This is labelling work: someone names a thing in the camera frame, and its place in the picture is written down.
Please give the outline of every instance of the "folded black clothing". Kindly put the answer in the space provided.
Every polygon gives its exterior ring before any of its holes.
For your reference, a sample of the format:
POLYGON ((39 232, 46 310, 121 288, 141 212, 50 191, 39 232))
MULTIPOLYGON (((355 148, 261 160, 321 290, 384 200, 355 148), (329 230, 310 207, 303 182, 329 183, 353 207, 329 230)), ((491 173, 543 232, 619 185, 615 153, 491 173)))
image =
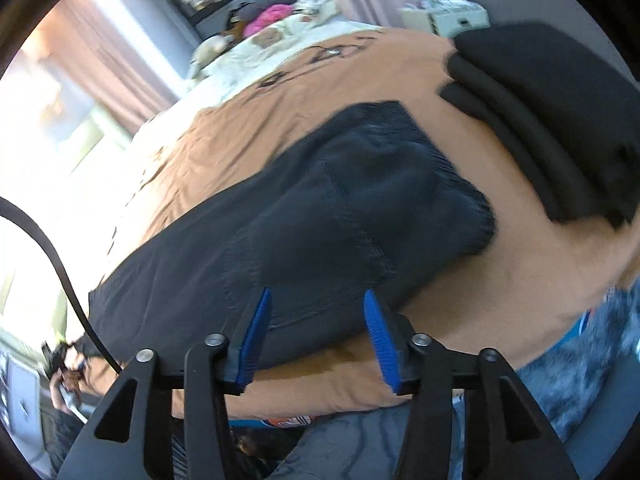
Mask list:
POLYGON ((466 30, 454 44, 530 108, 631 222, 640 202, 640 92, 634 85, 543 23, 466 30))
POLYGON ((553 134, 511 91, 460 54, 449 57, 447 71, 455 81, 440 90, 442 98, 494 130, 532 183, 551 220, 615 216, 615 208, 607 206, 603 193, 590 184, 553 134))
MULTIPOLYGON (((494 229, 484 195, 401 104, 357 104, 134 251, 90 294, 89 319, 116 359, 151 348, 179 374, 269 287, 269 368, 362 332, 367 288, 399 308, 494 229)), ((77 347, 96 355, 86 336, 77 347)))

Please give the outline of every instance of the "cord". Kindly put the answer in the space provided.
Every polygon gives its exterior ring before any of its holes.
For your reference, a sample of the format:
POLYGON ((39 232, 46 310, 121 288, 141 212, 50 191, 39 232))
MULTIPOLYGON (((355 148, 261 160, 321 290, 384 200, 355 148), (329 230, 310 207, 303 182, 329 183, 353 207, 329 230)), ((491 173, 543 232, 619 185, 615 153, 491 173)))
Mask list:
POLYGON ((18 206, 12 204, 1 196, 0 216, 17 225, 20 229, 27 233, 44 251, 44 253, 47 255, 47 258, 51 262, 51 265, 53 265, 53 269, 56 271, 58 279, 60 280, 60 284, 62 285, 62 290, 65 291, 69 303, 71 303, 72 309, 80 320, 82 328, 84 328, 84 331, 94 343, 95 347, 98 349, 98 352, 102 354, 102 357, 104 357, 105 361, 107 361, 111 368, 113 368, 115 372, 119 374, 122 371, 122 368, 106 349, 102 341, 100 341, 100 338, 98 338, 98 335, 95 333, 94 328, 91 326, 89 320, 84 314, 82 306, 80 305, 78 297, 76 296, 76 292, 74 291, 74 288, 71 285, 71 281, 69 280, 69 276, 66 273, 65 266, 62 264, 60 256, 58 255, 56 248, 51 243, 51 240, 47 238, 47 235, 44 234, 42 229, 40 229, 39 225, 36 224, 33 218, 27 215, 27 213, 25 213, 18 206))

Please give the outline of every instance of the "white bedding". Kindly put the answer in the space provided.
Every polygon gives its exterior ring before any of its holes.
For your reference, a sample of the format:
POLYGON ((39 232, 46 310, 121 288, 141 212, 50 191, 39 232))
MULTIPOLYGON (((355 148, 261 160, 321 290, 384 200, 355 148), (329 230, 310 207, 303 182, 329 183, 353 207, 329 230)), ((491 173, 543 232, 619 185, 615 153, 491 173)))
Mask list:
POLYGON ((160 148, 171 145, 190 126, 199 110, 220 106, 243 89, 267 76, 282 63, 300 51, 329 38, 350 34, 357 30, 372 30, 375 25, 350 22, 341 15, 334 16, 322 25, 307 28, 304 23, 293 23, 290 16, 279 27, 287 27, 283 40, 267 48, 243 41, 227 54, 223 54, 204 69, 208 77, 167 111, 144 124, 127 149, 128 163, 133 177, 140 175, 144 161, 160 148))

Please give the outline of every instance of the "brown bed sheet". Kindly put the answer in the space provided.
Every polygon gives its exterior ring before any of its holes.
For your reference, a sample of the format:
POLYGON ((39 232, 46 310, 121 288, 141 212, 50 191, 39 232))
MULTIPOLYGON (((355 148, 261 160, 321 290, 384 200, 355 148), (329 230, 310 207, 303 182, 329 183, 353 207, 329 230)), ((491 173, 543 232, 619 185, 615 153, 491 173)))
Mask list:
MULTIPOLYGON (((139 245, 209 196, 257 173, 336 111, 399 100, 460 174, 490 200, 497 237, 413 298, 403 313, 447 347, 498 348, 514 367, 542 354, 607 288, 636 276, 640 222, 614 231, 602 218, 550 222, 492 131, 444 102, 447 40, 399 29, 357 32, 311 47, 220 108, 203 110, 175 147, 151 161, 127 205, 109 257, 111 272, 139 245)), ((87 389, 114 376, 90 361, 87 389)), ((227 399, 236 418, 319 415, 401 402, 383 384, 366 335, 256 374, 227 399)), ((182 393, 174 395, 182 413, 182 393)))

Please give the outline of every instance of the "bed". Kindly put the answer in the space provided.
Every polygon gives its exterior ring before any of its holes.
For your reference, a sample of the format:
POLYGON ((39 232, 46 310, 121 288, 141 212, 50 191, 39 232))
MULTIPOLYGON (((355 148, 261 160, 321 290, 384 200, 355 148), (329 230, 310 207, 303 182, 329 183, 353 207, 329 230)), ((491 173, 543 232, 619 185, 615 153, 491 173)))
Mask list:
MULTIPOLYGON (((446 40, 340 16, 291 37, 291 46, 225 54, 208 67, 205 81, 142 128, 129 149, 129 201, 101 279, 190 208, 257 173, 337 110, 383 100, 405 106, 487 196, 498 224, 484 254, 451 266, 407 303, 403 313, 417 330, 459 351, 495 346, 520 367, 596 307, 610 286, 636 276, 640 222, 617 231, 603 218, 553 224, 494 133, 438 97, 448 81, 446 40), (309 70, 318 51, 325 55, 321 68, 309 70)), ((88 391, 104 394, 113 380, 101 359, 89 360, 88 391)), ((281 418, 399 402, 361 335, 260 370, 243 396, 228 399, 228 410, 232 418, 281 418)), ((182 404, 176 392, 174 415, 182 415, 182 404)))

